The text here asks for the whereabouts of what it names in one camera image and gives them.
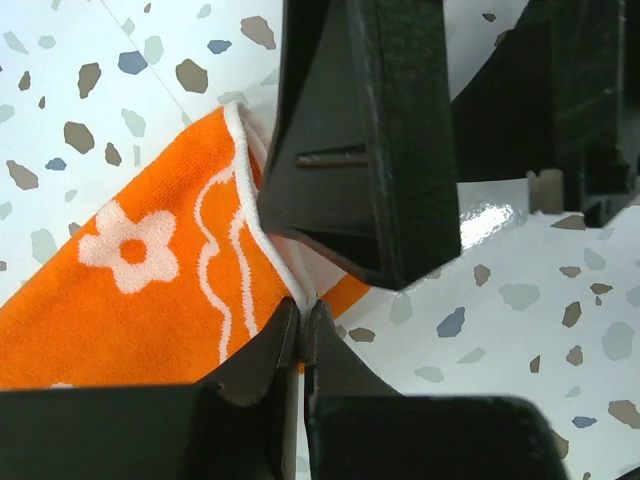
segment orange fabric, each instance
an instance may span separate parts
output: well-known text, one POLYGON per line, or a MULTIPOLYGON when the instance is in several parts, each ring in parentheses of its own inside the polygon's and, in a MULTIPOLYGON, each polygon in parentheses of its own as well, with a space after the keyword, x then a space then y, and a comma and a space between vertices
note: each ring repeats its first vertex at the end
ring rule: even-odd
POLYGON ((369 285, 365 285, 351 275, 345 275, 322 296, 322 300, 331 307, 333 318, 338 318, 364 297, 369 290, 371 290, 369 285))
MULTIPOLYGON (((234 154, 218 110, 80 229, 0 309, 0 387, 192 382, 241 348, 252 331, 230 235, 234 218, 242 220, 235 177, 206 190, 234 154), (224 308, 205 289, 228 308, 226 333, 224 308)), ((289 292, 246 221, 239 225, 259 331, 289 292)), ((334 292, 334 312, 362 294, 334 292)))

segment orange towel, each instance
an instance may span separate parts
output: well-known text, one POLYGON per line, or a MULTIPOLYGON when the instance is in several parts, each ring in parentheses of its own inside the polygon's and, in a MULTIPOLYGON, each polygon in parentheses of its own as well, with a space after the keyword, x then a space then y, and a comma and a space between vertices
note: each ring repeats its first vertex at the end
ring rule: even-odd
MULTIPOLYGON (((7 302, 0 388, 193 382, 283 297, 311 308, 296 244, 259 228, 266 147, 247 116, 229 105, 185 130, 7 302)), ((366 290, 344 278, 334 313, 366 290)))

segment terrazzo tabletop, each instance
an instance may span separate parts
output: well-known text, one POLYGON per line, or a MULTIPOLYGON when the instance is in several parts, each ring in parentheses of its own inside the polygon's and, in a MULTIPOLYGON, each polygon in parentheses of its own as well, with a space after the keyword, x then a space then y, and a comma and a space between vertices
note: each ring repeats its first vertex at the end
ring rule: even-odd
MULTIPOLYGON (((281 1, 206 1, 0 3, 0 304, 192 121, 240 99, 273 126, 281 1)), ((446 0, 452 95, 524 4, 446 0)), ((525 180, 459 190, 464 254, 372 290, 345 342, 406 394, 533 401, 573 479, 640 465, 640 207, 588 230, 529 215, 525 180)))

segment black mechanical bracket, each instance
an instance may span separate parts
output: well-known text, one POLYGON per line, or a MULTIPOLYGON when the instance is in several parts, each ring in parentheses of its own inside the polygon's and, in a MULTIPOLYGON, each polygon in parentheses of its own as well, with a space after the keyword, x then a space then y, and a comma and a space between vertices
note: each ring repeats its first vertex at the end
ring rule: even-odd
POLYGON ((590 227, 640 191, 640 2, 530 0, 452 103, 442 0, 285 1, 267 232, 399 290, 460 253, 457 182, 562 172, 590 227))
POLYGON ((193 385, 0 393, 0 477, 293 480, 299 362, 314 480, 566 480, 531 404, 403 397, 290 299, 193 385))

